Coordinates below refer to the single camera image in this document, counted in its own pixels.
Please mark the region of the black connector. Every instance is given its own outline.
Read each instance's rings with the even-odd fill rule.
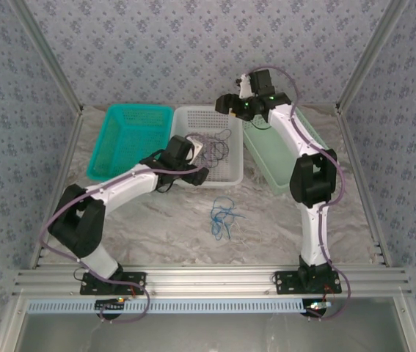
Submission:
[[[170,171],[189,171],[196,169],[195,165],[190,165],[189,153],[193,150],[193,144],[185,137],[173,136],[165,150],[159,150],[148,158],[142,159],[139,163],[149,166],[151,169],[163,169]],[[199,186],[205,182],[209,170],[205,167],[197,172],[187,175],[168,175],[158,174],[157,189],[162,186],[170,185],[175,180],[181,178],[187,183]]]
[[[337,160],[333,149],[326,153]],[[337,169],[322,154],[303,155],[296,160],[289,189],[294,200],[308,208],[320,202],[329,202],[335,192]]]
[[[118,298],[110,298],[110,299],[98,299],[95,301],[93,305],[93,309],[98,312],[97,316],[99,318],[103,318],[105,320],[114,320],[118,318],[121,313],[101,313],[101,311],[112,311],[112,310],[119,310],[123,311],[125,309],[124,301],[120,301]]]
[[[252,121],[261,115],[268,122],[268,113],[278,105],[291,104],[291,99],[281,92],[276,93],[268,70],[250,73],[253,97],[240,99],[237,94],[222,95],[216,100],[215,110],[221,114],[231,112],[243,121]]]
[[[68,186],[54,212],[85,192],[76,184]],[[77,258],[83,258],[92,254],[100,244],[104,219],[103,201],[88,197],[67,209],[49,226],[48,231]]]

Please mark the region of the light green plastic basket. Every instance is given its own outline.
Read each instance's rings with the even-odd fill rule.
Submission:
[[[296,115],[310,135],[325,150],[328,149],[325,142],[298,109],[296,109]],[[259,128],[269,127],[269,124],[261,116],[254,118],[253,123]],[[243,124],[245,146],[252,154],[273,194],[288,191],[289,180],[296,164],[296,156],[292,155],[281,136],[273,128],[261,131],[250,122],[243,122]]]

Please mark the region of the wall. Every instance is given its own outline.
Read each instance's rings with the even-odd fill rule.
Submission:
[[[416,1],[346,113],[395,265],[416,298]]]
[[[95,105],[213,103],[265,63],[296,78],[303,102],[335,102],[388,0],[27,3],[79,100]]]
[[[0,318],[29,264],[73,113],[0,0]]]

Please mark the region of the metal frame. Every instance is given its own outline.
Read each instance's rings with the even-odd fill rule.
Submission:
[[[382,15],[379,24],[374,30],[372,37],[369,39],[360,60],[354,68],[351,78],[346,83],[338,103],[341,111],[346,111],[353,101],[354,96],[359,92],[364,78],[379,55],[380,50],[387,42],[387,38],[392,33],[397,24],[401,13],[405,10],[409,0],[391,0]]]
[[[58,205],[59,199],[61,198],[62,190],[65,187],[67,173],[69,172],[70,162],[73,160],[74,150],[76,149],[77,140],[79,139],[79,134],[81,133],[82,122],[82,113],[79,112],[76,116],[76,119],[74,120],[73,129],[70,133],[69,140],[67,141],[67,146],[62,158],[61,167],[59,168],[58,178],[54,184],[42,226],[48,221],[49,218],[53,216],[54,210]],[[35,245],[32,259],[30,261],[30,268],[35,269],[37,267],[38,260],[40,259],[41,249],[42,246],[37,243]]]
[[[17,15],[18,20],[22,23],[23,29],[25,29],[25,32],[30,36],[38,54],[41,56],[43,63],[48,68],[49,73],[56,82],[63,97],[74,112],[80,111],[81,104],[79,103],[79,99],[74,93],[72,86],[64,74],[64,71],[54,56],[51,47],[43,36],[40,26],[38,26],[38,23],[34,19],[29,7],[26,5],[24,0],[9,0],[9,4]]]
[[[407,275],[402,268],[383,265],[339,265],[349,277],[353,297],[393,297],[410,351],[416,351],[416,322],[406,297],[411,295]],[[81,301],[80,282],[73,278],[76,266],[45,265],[39,270],[23,270],[18,274],[14,299],[7,308],[0,328],[0,352],[12,352],[18,344],[23,319],[34,298],[52,301]],[[128,266],[125,270],[145,271],[147,288],[154,298],[260,298],[277,301],[284,296],[276,294],[271,276],[278,270],[295,266]],[[345,297],[346,293],[337,295]],[[314,295],[288,295],[290,298],[309,298]]]
[[[379,219],[377,218],[377,212],[372,201],[371,193],[369,192],[368,183],[365,179],[364,171],[362,170],[360,158],[357,154],[348,122],[340,111],[337,110],[336,114],[338,125],[340,126],[341,134],[343,135],[343,141],[345,142],[346,151],[348,152],[349,161],[353,168],[357,189],[360,193],[362,208],[364,209],[364,214],[366,215],[369,229],[371,230],[371,235],[373,239],[379,243],[385,265],[391,266],[392,260],[390,259],[387,242],[385,241]]]

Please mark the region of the teal plastic basket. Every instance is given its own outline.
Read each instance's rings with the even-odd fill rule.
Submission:
[[[155,151],[165,149],[172,118],[173,110],[169,106],[110,106],[87,168],[87,177],[109,180]]]
[[[313,129],[300,110],[296,109],[296,115],[301,120],[310,135],[328,149],[325,142]],[[256,117],[253,123],[259,128],[267,128],[269,124],[262,117]],[[280,134],[273,128],[258,130],[250,122],[244,124],[244,144],[252,154],[253,160],[260,168],[261,173],[270,186],[273,194],[281,194],[289,191],[289,181],[293,174],[296,156],[291,153]]]

